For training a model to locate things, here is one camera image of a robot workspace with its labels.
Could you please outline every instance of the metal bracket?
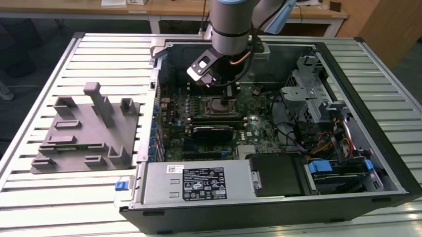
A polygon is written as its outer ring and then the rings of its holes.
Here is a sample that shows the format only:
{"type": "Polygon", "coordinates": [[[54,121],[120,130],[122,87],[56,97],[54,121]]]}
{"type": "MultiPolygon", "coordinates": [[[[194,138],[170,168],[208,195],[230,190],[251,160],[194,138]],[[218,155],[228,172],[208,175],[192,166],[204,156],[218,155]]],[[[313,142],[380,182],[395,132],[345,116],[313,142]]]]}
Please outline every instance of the metal bracket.
{"type": "Polygon", "coordinates": [[[269,53],[271,53],[268,44],[261,43],[261,46],[263,46],[263,52],[253,54],[253,60],[263,59],[263,60],[268,61],[269,60],[269,53]]]}
{"type": "Polygon", "coordinates": [[[324,102],[323,105],[324,105],[324,109],[325,110],[331,110],[331,111],[339,111],[339,110],[347,108],[345,103],[344,102],[337,102],[337,101],[335,101],[335,102],[324,102]]]}
{"type": "Polygon", "coordinates": [[[261,185],[261,180],[259,178],[259,172],[257,171],[252,171],[252,185],[253,185],[253,189],[261,189],[263,185],[261,185]]]}
{"type": "Polygon", "coordinates": [[[158,58],[166,54],[165,50],[165,40],[164,39],[152,39],[150,48],[149,48],[150,58],[158,58]]]}
{"type": "Polygon", "coordinates": [[[285,100],[289,101],[304,101],[307,99],[315,99],[316,93],[313,92],[313,89],[303,88],[303,87],[283,87],[281,93],[285,100]]]}

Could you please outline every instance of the metal workbench surface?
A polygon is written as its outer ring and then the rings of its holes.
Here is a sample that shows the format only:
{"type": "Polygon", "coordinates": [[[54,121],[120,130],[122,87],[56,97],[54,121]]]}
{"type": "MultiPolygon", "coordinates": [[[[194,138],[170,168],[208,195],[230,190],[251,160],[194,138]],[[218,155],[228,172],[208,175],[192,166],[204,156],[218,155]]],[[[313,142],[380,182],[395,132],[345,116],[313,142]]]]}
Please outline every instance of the metal workbench surface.
{"type": "MultiPolygon", "coordinates": [[[[60,95],[88,103],[86,81],[101,84],[112,102],[132,97],[145,103],[153,73],[149,48],[162,39],[197,39],[192,35],[85,34],[73,38],[38,99],[0,162],[0,236],[138,237],[117,207],[129,200],[114,183],[134,170],[33,175],[30,162],[56,114],[60,95]]],[[[422,182],[422,108],[364,43],[353,39],[263,37],[271,41],[324,42],[417,182],[422,182]]],[[[134,151],[141,142],[140,117],[134,151]]],[[[173,236],[420,236],[422,199],[379,209],[352,221],[281,227],[181,233],[173,236]]]]}

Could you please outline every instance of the black cable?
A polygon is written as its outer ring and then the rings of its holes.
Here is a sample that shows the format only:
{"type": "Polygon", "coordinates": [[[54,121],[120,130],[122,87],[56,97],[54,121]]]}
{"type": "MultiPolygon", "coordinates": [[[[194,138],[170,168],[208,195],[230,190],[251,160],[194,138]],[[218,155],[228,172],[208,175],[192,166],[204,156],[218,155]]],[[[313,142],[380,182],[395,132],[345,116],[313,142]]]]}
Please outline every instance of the black cable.
{"type": "Polygon", "coordinates": [[[303,22],[303,15],[301,15],[301,7],[299,5],[296,5],[296,7],[299,7],[299,12],[300,12],[300,24],[303,22]]]}
{"type": "Polygon", "coordinates": [[[209,11],[208,11],[208,14],[206,14],[205,22],[208,22],[208,19],[209,19],[209,11]]]}
{"type": "Polygon", "coordinates": [[[288,139],[295,144],[300,153],[303,155],[308,155],[308,151],[301,147],[301,145],[295,141],[295,139],[292,139],[281,130],[279,130],[277,127],[275,127],[275,129],[276,129],[277,133],[281,134],[285,137],[285,139],[288,139]]]}
{"type": "Polygon", "coordinates": [[[234,79],[232,81],[229,81],[228,83],[220,84],[220,85],[213,85],[214,87],[225,87],[232,85],[233,83],[237,82],[237,80],[241,79],[241,77],[245,75],[245,73],[248,72],[249,68],[251,68],[251,64],[252,64],[252,59],[253,59],[253,54],[255,54],[255,43],[256,43],[256,38],[257,38],[257,32],[260,30],[260,28],[264,26],[264,24],[268,22],[268,20],[276,15],[276,13],[280,11],[281,7],[285,4],[285,1],[281,3],[281,5],[279,6],[279,8],[273,11],[273,13],[263,20],[263,22],[260,23],[260,25],[256,28],[256,31],[253,32],[253,24],[251,22],[251,35],[252,35],[252,45],[251,45],[251,55],[246,61],[246,65],[242,69],[242,71],[236,75],[234,79]]]}
{"type": "Polygon", "coordinates": [[[284,108],[287,109],[287,105],[285,105],[285,102],[284,102],[284,98],[281,96],[281,92],[277,92],[276,95],[273,96],[273,99],[272,99],[272,103],[271,103],[271,108],[269,108],[269,115],[272,114],[272,108],[273,108],[273,103],[275,103],[275,98],[276,96],[279,96],[281,102],[283,102],[283,105],[284,105],[284,108]]]}
{"type": "MultiPolygon", "coordinates": [[[[251,24],[251,35],[253,36],[253,25],[251,24]]],[[[253,54],[255,54],[255,37],[252,37],[252,43],[251,43],[251,55],[246,59],[246,63],[245,66],[242,68],[242,71],[234,76],[234,79],[224,84],[218,84],[218,85],[213,85],[214,87],[225,87],[232,85],[233,83],[237,82],[237,80],[241,79],[241,77],[245,75],[245,73],[248,72],[249,68],[251,68],[251,64],[252,64],[252,59],[253,59],[253,54]]]]}
{"type": "Polygon", "coordinates": [[[205,6],[206,6],[206,0],[204,0],[202,18],[200,20],[200,29],[204,28],[205,6]]]}
{"type": "Polygon", "coordinates": [[[288,125],[288,126],[291,126],[291,127],[295,126],[295,125],[293,125],[292,123],[289,123],[289,122],[279,122],[275,126],[279,126],[279,125],[281,125],[281,124],[288,125]]]}

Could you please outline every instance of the cable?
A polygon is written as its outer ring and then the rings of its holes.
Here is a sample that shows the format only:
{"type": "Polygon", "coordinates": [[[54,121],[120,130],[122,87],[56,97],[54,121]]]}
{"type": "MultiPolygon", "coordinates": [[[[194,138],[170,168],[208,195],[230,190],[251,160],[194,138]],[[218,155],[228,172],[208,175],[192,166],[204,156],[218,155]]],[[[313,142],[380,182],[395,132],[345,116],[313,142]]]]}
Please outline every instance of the cable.
{"type": "Polygon", "coordinates": [[[197,87],[198,87],[200,91],[202,92],[202,95],[204,95],[204,98],[205,98],[206,96],[205,96],[202,88],[198,85],[197,85],[197,87]]]}
{"type": "MultiPolygon", "coordinates": [[[[251,24],[251,31],[252,31],[252,35],[253,35],[253,25],[251,24]]],[[[245,73],[248,72],[249,68],[251,68],[251,64],[252,64],[252,59],[253,59],[253,54],[255,54],[255,38],[252,38],[252,45],[251,45],[251,55],[248,57],[248,61],[246,64],[242,68],[242,71],[236,75],[234,79],[224,84],[220,85],[213,85],[214,87],[225,87],[232,85],[233,83],[237,82],[237,80],[241,79],[241,77],[245,75],[245,73]]]]}
{"type": "Polygon", "coordinates": [[[332,146],[332,142],[327,142],[325,144],[323,144],[320,147],[316,147],[312,151],[311,154],[316,154],[317,152],[321,152],[323,150],[325,150],[327,148],[331,148],[332,146]]]}
{"type": "Polygon", "coordinates": [[[279,122],[275,126],[279,126],[279,125],[281,125],[281,124],[285,124],[285,125],[288,125],[288,126],[291,126],[291,127],[295,126],[295,125],[293,125],[292,123],[289,123],[289,122],[279,122]]]}
{"type": "Polygon", "coordinates": [[[17,87],[40,87],[40,88],[42,88],[41,85],[11,85],[11,86],[6,86],[6,88],[17,88],[17,87]]]}
{"type": "Polygon", "coordinates": [[[295,139],[292,139],[281,130],[279,130],[277,127],[275,127],[275,129],[276,129],[277,133],[281,134],[281,135],[285,137],[285,139],[288,139],[288,140],[295,144],[295,146],[297,147],[299,151],[300,151],[303,154],[307,154],[307,153],[308,153],[307,150],[305,150],[305,149],[301,147],[301,145],[295,141],[295,139]]]}
{"type": "Polygon", "coordinates": [[[275,96],[273,96],[273,98],[272,98],[271,108],[269,108],[269,112],[268,112],[269,115],[272,115],[272,108],[273,108],[273,103],[275,103],[275,98],[276,98],[276,96],[279,96],[280,101],[281,101],[281,103],[283,103],[283,105],[284,105],[284,108],[285,108],[285,110],[287,110],[287,105],[285,105],[285,102],[284,102],[284,98],[283,98],[283,96],[281,96],[281,92],[277,91],[277,93],[275,94],[275,96]]]}
{"type": "Polygon", "coordinates": [[[289,145],[288,144],[288,139],[287,139],[287,137],[285,137],[285,145],[283,145],[285,148],[284,149],[287,149],[287,147],[296,147],[295,145],[289,145]]]}
{"type": "Polygon", "coordinates": [[[348,155],[349,155],[349,158],[353,157],[352,155],[352,149],[353,149],[353,144],[352,144],[352,141],[348,139],[348,137],[343,136],[343,140],[347,141],[347,145],[348,145],[348,155]]]}
{"type": "MultiPolygon", "coordinates": [[[[252,33],[252,40],[255,39],[255,37],[257,37],[257,32],[259,32],[259,30],[261,29],[261,27],[264,26],[264,24],[268,22],[268,20],[269,20],[269,19],[276,15],[276,13],[280,11],[280,9],[281,9],[281,7],[284,6],[284,4],[285,4],[285,0],[284,0],[284,2],[281,3],[281,5],[279,6],[279,8],[275,10],[275,12],[263,20],[263,22],[260,23],[260,25],[256,27],[255,34],[252,33]]],[[[234,66],[234,65],[242,63],[242,61],[246,59],[246,57],[251,57],[251,53],[244,54],[244,56],[242,56],[236,62],[229,61],[229,64],[230,64],[232,66],[234,66]]]]}
{"type": "Polygon", "coordinates": [[[321,136],[325,135],[325,134],[329,134],[332,132],[323,132],[319,137],[317,137],[317,146],[320,145],[320,142],[321,142],[321,136]]]}
{"type": "Polygon", "coordinates": [[[300,12],[300,24],[303,22],[303,15],[301,15],[301,7],[299,5],[296,5],[296,7],[299,7],[299,12],[300,12]]]}
{"type": "Polygon", "coordinates": [[[206,0],[204,0],[202,18],[200,20],[200,30],[198,31],[202,31],[202,28],[204,28],[205,6],[206,6],[206,0]]]}
{"type": "Polygon", "coordinates": [[[230,66],[238,65],[248,58],[249,55],[251,55],[251,52],[248,51],[237,61],[234,61],[234,62],[229,61],[229,65],[230,66]]]}
{"type": "Polygon", "coordinates": [[[208,14],[206,14],[205,22],[208,22],[208,19],[209,19],[209,11],[208,11],[208,14]]]}

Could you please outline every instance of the warning label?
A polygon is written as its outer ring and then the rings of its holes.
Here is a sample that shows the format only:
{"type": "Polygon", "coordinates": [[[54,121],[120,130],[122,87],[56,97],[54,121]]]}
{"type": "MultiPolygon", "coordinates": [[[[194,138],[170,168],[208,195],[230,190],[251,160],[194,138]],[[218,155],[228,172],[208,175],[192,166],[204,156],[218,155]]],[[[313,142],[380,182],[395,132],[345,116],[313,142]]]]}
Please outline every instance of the warning label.
{"type": "Polygon", "coordinates": [[[222,168],[182,170],[182,199],[201,201],[226,199],[222,168]]]}

